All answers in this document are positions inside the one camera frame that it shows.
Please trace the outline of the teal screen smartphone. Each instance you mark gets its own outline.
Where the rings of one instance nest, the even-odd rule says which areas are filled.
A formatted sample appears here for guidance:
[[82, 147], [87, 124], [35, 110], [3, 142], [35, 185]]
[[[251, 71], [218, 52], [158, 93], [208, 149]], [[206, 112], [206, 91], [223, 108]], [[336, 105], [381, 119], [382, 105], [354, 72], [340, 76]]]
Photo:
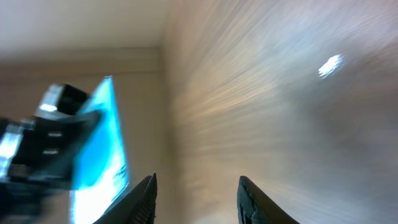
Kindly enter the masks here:
[[112, 77], [96, 87], [78, 112], [101, 113], [101, 120], [74, 160], [77, 171], [71, 193], [70, 223], [94, 223], [129, 184], [129, 170]]

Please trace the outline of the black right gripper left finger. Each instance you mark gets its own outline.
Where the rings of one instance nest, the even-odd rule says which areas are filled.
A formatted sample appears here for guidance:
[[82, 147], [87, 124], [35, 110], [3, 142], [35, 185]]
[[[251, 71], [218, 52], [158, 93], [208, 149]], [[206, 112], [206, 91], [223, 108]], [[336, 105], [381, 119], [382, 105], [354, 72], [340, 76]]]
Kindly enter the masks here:
[[94, 224], [154, 224], [157, 198], [157, 175], [154, 172], [132, 190]]

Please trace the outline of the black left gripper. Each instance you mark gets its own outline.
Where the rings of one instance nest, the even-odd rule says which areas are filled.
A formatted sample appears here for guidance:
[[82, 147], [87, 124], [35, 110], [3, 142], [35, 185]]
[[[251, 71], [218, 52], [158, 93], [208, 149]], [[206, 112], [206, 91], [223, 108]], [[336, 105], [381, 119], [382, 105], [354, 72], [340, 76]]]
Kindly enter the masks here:
[[50, 199], [75, 188], [74, 160], [100, 121], [100, 111], [1, 118], [1, 223], [37, 223], [53, 211]]

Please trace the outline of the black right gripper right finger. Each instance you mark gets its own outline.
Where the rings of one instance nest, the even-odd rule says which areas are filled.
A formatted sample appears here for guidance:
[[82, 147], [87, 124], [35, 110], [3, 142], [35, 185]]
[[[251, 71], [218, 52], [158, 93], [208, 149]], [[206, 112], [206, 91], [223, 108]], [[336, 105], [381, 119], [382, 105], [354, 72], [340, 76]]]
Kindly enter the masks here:
[[299, 224], [243, 175], [239, 178], [237, 208], [239, 224]]

